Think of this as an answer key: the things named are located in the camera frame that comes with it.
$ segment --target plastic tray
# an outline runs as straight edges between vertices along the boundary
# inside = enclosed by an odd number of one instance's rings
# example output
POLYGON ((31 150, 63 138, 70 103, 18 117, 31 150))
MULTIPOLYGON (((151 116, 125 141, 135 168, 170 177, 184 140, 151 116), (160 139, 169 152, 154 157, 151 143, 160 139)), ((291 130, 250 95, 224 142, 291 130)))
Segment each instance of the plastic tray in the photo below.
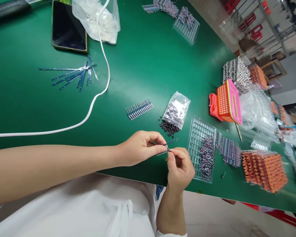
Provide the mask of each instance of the plastic tray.
POLYGON ((194 44, 197 38, 200 23, 195 19, 192 30, 188 29, 187 24, 183 24, 177 17, 173 23, 174 28, 179 31, 191 44, 194 44))
POLYGON ((200 167, 200 146, 203 145, 203 139, 207 136, 212 136, 214 139, 214 147, 216 142, 216 128, 210 125, 209 123, 206 123, 201 118, 194 116, 191 122, 191 129, 190 129, 190 135, 187 143, 187 150, 190 154, 191 161, 195 168, 195 176, 194 179, 206 182, 206 183, 212 183, 212 177, 213 177, 213 170, 212 170, 212 176, 210 180, 206 180, 204 178, 204 174, 202 170, 199 169, 200 167))

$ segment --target phone screen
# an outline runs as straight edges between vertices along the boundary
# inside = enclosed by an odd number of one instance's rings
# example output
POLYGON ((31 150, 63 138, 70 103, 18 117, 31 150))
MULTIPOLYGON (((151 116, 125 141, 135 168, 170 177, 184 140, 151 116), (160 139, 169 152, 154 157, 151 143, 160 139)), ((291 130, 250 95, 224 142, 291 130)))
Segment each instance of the phone screen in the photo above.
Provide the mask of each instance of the phone screen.
POLYGON ((86 52, 86 39, 86 30, 72 14, 71 5, 53 1, 52 45, 86 52))

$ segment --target green workbench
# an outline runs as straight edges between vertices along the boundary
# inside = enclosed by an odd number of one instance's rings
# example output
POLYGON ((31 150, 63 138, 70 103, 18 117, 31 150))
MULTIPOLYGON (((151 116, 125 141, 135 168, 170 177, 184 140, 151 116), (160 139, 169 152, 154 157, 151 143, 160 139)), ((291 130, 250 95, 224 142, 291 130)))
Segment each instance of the green workbench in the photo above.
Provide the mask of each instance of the green workbench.
MULTIPOLYGON (((221 85, 223 64, 235 57, 233 53, 187 1, 180 1, 178 6, 184 3, 200 22, 194 45, 173 28, 173 18, 163 12, 147 14, 142 9, 143 4, 151 3, 118 1, 121 31, 117 44, 104 45, 111 82, 107 92, 97 98, 85 124, 51 135, 0 138, 0 149, 37 144, 116 145, 138 130, 161 132, 170 141, 158 119, 176 91, 187 96, 191 104, 183 129, 175 134, 179 140, 170 148, 187 146, 191 120, 196 115, 224 137, 239 142, 243 150, 250 149, 253 131, 241 129, 240 142, 234 123, 209 115, 208 95, 221 85), (147 97, 154 108, 130 121, 125 108, 147 97)), ((49 131, 77 124, 86 116, 93 97, 106 86, 108 71, 100 43, 91 39, 89 54, 97 64, 100 84, 93 80, 82 93, 74 85, 59 91, 51 86, 50 79, 60 72, 38 71, 39 67, 78 68, 87 60, 86 55, 53 48, 51 17, 51 1, 46 1, 34 6, 30 14, 0 24, 0 133, 49 131)), ((281 145, 273 145, 272 150, 283 155, 289 178, 280 194, 245 183, 243 169, 226 166, 217 151, 212 184, 193 180, 187 190, 296 213, 293 167, 281 145)), ((154 156, 134 167, 101 173, 165 186, 165 159, 165 155, 154 156)))

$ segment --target white cable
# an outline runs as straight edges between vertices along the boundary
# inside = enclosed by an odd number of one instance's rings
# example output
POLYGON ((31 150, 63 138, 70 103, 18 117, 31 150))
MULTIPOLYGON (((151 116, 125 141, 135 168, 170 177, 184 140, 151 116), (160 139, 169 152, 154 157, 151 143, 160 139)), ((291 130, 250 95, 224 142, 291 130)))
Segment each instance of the white cable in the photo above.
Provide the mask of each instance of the white cable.
POLYGON ((86 117, 80 123, 77 123, 76 125, 73 125, 73 126, 70 126, 70 127, 67 127, 67 128, 57 129, 57 130, 53 130, 53 131, 46 131, 46 132, 0 133, 0 137, 35 136, 35 135, 46 135, 46 134, 58 133, 58 132, 63 132, 63 131, 66 131, 66 130, 70 130, 70 129, 79 127, 80 125, 84 124, 88 120, 88 118, 90 117, 90 114, 92 112, 92 109, 93 109, 93 105, 94 105, 95 100, 97 99, 98 96, 102 95, 104 92, 107 91, 107 89, 109 87, 109 83, 110 83, 110 67, 109 67, 108 60, 106 59, 106 55, 105 55, 105 52, 104 52, 104 49, 103 49, 103 44, 102 44, 102 40, 101 40, 101 36, 100 36, 100 32, 99 32, 99 27, 98 27, 98 25, 99 25, 99 17, 102 14, 102 12, 105 10, 105 8, 107 7, 107 5, 109 4, 109 2, 110 2, 110 0, 106 0, 106 3, 104 4, 103 8, 101 9, 99 15, 96 18, 96 30, 98 31, 99 40, 100 40, 100 44, 101 44, 103 56, 105 58, 105 61, 106 61, 107 66, 108 66, 108 72, 109 72, 108 83, 106 84, 106 88, 104 89, 104 91, 102 91, 101 93, 97 94, 93 98, 93 100, 91 102, 91 105, 90 105, 90 108, 89 108, 89 111, 88 111, 88 114, 86 115, 86 117))

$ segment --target pink basket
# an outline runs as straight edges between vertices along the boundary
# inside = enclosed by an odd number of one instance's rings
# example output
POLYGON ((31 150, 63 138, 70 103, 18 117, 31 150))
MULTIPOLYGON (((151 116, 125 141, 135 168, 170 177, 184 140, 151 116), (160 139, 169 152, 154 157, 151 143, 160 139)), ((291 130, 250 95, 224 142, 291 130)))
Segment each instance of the pink basket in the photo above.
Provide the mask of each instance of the pink basket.
POLYGON ((218 114, 227 122, 242 124, 239 93, 231 79, 217 88, 218 114))

